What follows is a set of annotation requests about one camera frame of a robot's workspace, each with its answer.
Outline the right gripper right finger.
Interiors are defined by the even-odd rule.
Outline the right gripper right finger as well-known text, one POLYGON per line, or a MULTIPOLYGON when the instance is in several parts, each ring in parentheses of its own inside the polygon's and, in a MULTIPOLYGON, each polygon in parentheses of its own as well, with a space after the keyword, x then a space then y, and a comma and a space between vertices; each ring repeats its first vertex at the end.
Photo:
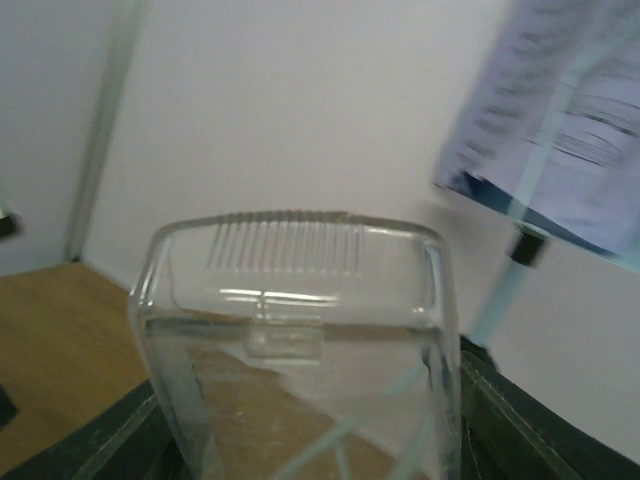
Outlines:
POLYGON ((565 421, 504 377, 489 351, 460 337, 461 477, 624 480, 639 465, 565 421))

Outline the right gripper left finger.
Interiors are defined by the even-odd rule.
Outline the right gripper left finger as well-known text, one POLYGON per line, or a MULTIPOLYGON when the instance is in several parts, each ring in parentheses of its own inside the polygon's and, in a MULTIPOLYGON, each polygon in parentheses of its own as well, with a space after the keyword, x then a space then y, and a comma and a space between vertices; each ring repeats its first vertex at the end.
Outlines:
POLYGON ((3 479, 189 479, 191 474, 146 380, 82 428, 3 479))

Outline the clear plastic metronome cover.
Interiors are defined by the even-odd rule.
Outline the clear plastic metronome cover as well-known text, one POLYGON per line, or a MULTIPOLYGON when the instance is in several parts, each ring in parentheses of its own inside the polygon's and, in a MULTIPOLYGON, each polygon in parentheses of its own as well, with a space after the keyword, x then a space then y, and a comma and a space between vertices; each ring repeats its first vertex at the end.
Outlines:
POLYGON ((178 221, 128 307, 195 479, 457 479, 460 338, 448 249, 336 211, 178 221))

